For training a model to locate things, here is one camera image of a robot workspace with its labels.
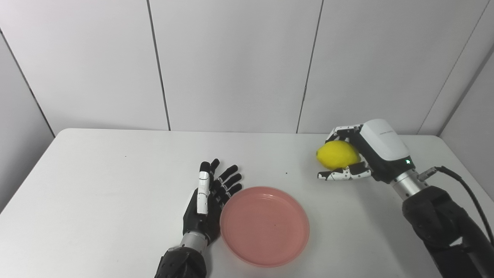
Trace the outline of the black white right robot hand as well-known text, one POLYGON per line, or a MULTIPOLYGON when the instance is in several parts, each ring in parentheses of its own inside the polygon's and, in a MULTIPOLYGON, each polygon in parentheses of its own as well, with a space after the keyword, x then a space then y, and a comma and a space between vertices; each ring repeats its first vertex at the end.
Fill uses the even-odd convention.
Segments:
POLYGON ((359 161, 319 172, 320 180, 351 181, 372 176, 376 181, 390 184, 402 173, 415 169, 409 149, 384 119, 336 127, 325 141, 333 142, 350 144, 359 161))

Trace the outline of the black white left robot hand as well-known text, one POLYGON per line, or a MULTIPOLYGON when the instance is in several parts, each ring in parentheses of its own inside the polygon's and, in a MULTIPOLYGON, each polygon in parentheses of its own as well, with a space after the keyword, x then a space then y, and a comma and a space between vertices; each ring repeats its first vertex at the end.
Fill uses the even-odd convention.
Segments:
POLYGON ((242 189, 242 175, 238 165, 232 165, 215 176, 219 165, 218 159, 201 163, 198 186, 183 216, 183 234, 201 233, 208 244, 220 235, 220 217, 225 205, 242 189))

